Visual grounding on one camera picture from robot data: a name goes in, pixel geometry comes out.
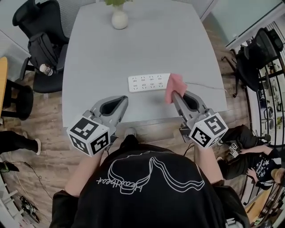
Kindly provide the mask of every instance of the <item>sneaker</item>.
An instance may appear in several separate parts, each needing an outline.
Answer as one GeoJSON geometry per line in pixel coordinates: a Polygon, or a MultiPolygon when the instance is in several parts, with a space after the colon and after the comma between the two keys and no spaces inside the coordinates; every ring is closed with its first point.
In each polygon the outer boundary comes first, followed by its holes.
{"type": "Polygon", "coordinates": [[[220,161],[220,160],[223,160],[223,158],[222,158],[222,157],[217,157],[216,160],[217,160],[217,162],[218,162],[218,161],[220,161]]]}
{"type": "Polygon", "coordinates": [[[224,143],[224,142],[220,139],[220,140],[217,142],[217,145],[218,145],[218,146],[222,146],[223,143],[224,143]]]}
{"type": "Polygon", "coordinates": [[[38,138],[36,138],[35,140],[37,142],[37,155],[40,155],[41,154],[41,141],[38,138]]]}
{"type": "Polygon", "coordinates": [[[24,136],[25,138],[28,138],[27,132],[23,131],[22,136],[24,136]]]}
{"type": "Polygon", "coordinates": [[[133,127],[130,127],[128,129],[126,129],[126,131],[125,131],[125,138],[128,135],[130,135],[130,134],[132,134],[134,137],[137,137],[137,132],[136,132],[136,130],[133,127]]]}

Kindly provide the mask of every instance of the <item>black stool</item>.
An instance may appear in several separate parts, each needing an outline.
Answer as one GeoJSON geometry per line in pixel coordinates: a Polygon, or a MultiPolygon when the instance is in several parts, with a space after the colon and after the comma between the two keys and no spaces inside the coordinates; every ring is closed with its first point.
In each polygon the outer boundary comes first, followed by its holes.
{"type": "Polygon", "coordinates": [[[33,90],[30,86],[22,86],[7,80],[2,109],[9,108],[11,103],[15,103],[16,112],[2,111],[1,116],[16,117],[20,120],[26,120],[31,114],[33,101],[33,90]],[[19,90],[17,98],[12,98],[12,88],[19,90]]]}

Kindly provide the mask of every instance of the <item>white graphic print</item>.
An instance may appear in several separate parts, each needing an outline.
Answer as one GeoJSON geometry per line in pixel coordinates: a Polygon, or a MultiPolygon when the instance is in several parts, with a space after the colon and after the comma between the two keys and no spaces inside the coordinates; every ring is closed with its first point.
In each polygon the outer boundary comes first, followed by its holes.
{"type": "Polygon", "coordinates": [[[264,177],[266,171],[268,170],[268,165],[270,163],[270,160],[273,160],[275,162],[274,159],[266,159],[266,158],[262,158],[261,161],[259,163],[256,164],[256,175],[257,177],[264,177]]]}
{"type": "Polygon", "coordinates": [[[136,182],[130,182],[125,180],[123,177],[115,174],[113,172],[113,165],[115,164],[116,161],[118,160],[123,160],[123,159],[127,159],[129,157],[132,156],[141,156],[143,154],[148,154],[150,151],[147,151],[145,153],[141,153],[139,155],[129,155],[126,158],[122,158],[122,159],[117,159],[114,160],[111,164],[111,166],[109,167],[108,170],[108,178],[107,179],[100,179],[96,180],[96,182],[98,184],[103,183],[103,184],[111,184],[113,185],[113,187],[119,187],[120,188],[120,192],[121,194],[125,194],[125,195],[131,195],[133,194],[137,189],[139,189],[139,192],[142,191],[143,186],[146,185],[148,183],[148,181],[151,178],[151,173],[153,171],[154,167],[157,167],[158,169],[161,170],[163,177],[165,179],[165,181],[167,182],[167,184],[174,189],[175,191],[178,192],[186,192],[189,189],[194,188],[196,191],[200,191],[202,189],[202,187],[205,185],[205,182],[201,176],[200,173],[200,169],[197,166],[198,172],[200,174],[201,177],[201,181],[194,181],[194,180],[189,180],[185,183],[181,183],[177,180],[175,180],[170,173],[168,172],[165,164],[163,162],[160,162],[156,157],[151,157],[148,163],[149,166],[149,175],[147,175],[146,177],[137,180],[136,182]]]}

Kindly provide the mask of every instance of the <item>white cable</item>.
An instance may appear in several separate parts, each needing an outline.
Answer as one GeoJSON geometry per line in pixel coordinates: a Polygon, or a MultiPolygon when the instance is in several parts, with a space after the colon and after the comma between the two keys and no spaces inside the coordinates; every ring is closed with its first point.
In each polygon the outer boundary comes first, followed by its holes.
{"type": "MultiPolygon", "coordinates": [[[[10,161],[13,162],[12,157],[11,157],[11,152],[8,152],[8,154],[9,154],[9,156],[10,156],[10,161]]],[[[51,221],[49,221],[49,220],[45,217],[45,215],[40,211],[39,206],[32,200],[31,196],[27,193],[27,191],[26,191],[25,188],[23,187],[23,185],[22,185],[22,183],[21,183],[21,181],[20,181],[20,179],[19,179],[19,177],[18,177],[17,172],[15,172],[15,174],[16,174],[16,177],[17,177],[17,179],[18,179],[18,181],[19,181],[19,183],[20,183],[22,189],[24,190],[24,192],[26,193],[26,195],[29,197],[30,201],[37,207],[38,212],[40,212],[40,213],[42,214],[42,216],[43,216],[49,223],[51,223],[51,221]]]]}
{"type": "Polygon", "coordinates": [[[224,88],[211,87],[211,86],[207,86],[207,85],[203,85],[203,84],[199,84],[199,83],[193,83],[193,82],[186,82],[186,84],[203,86],[203,87],[207,87],[207,88],[210,88],[210,89],[213,89],[213,90],[224,90],[225,92],[227,92],[230,95],[230,93],[227,90],[225,90],[224,88]]]}

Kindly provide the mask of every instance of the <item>pink cloth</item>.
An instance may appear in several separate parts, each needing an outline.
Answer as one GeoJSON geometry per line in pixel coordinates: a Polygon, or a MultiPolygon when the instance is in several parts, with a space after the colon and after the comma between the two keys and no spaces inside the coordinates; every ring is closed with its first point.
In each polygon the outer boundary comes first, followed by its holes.
{"type": "Polygon", "coordinates": [[[187,85],[183,82],[182,75],[171,73],[167,82],[166,91],[165,91],[165,102],[171,104],[172,101],[172,92],[176,91],[183,97],[184,93],[187,90],[187,85]]]}

